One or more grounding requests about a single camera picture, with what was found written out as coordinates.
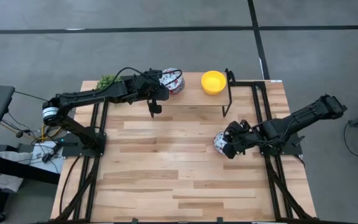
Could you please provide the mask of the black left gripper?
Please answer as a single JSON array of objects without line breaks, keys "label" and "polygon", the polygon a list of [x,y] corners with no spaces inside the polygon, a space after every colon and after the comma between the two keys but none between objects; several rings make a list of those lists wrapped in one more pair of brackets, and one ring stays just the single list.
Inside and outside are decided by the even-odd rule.
[{"label": "black left gripper", "polygon": [[138,92],[137,99],[167,101],[169,99],[169,90],[162,84],[159,78],[162,78],[161,70],[148,70],[135,76],[135,88]]}]

